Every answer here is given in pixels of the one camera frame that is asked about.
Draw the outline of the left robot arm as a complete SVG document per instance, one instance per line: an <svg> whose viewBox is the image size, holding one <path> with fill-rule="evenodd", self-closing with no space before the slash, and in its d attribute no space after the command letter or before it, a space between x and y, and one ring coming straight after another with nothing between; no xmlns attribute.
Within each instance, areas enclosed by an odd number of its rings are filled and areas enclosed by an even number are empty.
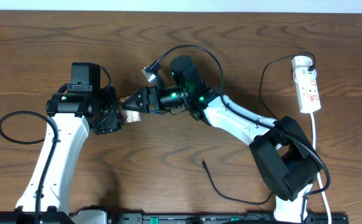
<svg viewBox="0 0 362 224"><path fill-rule="evenodd" d="M74 62L70 83L62 85L47 101L46 115L32 112L47 124L33 175L16 207L0 212L0 223L113 223L106 208L91 206L72 215L69 193L83 144L90 133L121 130L116 93L100 86L103 66Z"/></svg>

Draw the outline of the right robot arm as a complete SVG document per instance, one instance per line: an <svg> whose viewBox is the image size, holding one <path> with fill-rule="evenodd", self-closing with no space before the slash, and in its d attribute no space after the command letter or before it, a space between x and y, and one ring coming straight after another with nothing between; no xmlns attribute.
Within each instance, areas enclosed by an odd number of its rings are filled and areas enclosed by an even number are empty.
<svg viewBox="0 0 362 224"><path fill-rule="evenodd" d="M304 222L313 182L322 169L318 155L298 123L257 115L237 104L201 78L189 56L179 56L169 65L174 86L167 87L154 63L143 69L153 86L131 95L122 108L139 113L165 114L184 108L197 121L227 131L248 145L266 186L276 196L274 218Z"/></svg>

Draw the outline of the gold Galaxy smartphone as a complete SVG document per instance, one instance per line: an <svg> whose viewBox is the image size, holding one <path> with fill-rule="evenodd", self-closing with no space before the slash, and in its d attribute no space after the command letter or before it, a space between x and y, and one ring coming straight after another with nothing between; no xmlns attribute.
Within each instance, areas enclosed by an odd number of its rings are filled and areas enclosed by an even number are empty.
<svg viewBox="0 0 362 224"><path fill-rule="evenodd" d="M124 110L121 105L124 103L127 99L129 99L128 96L117 99L117 108L118 108L118 116L121 119L121 124L131 124L131 123L137 123L141 121L141 115L137 111L130 111L130 110Z"/></svg>

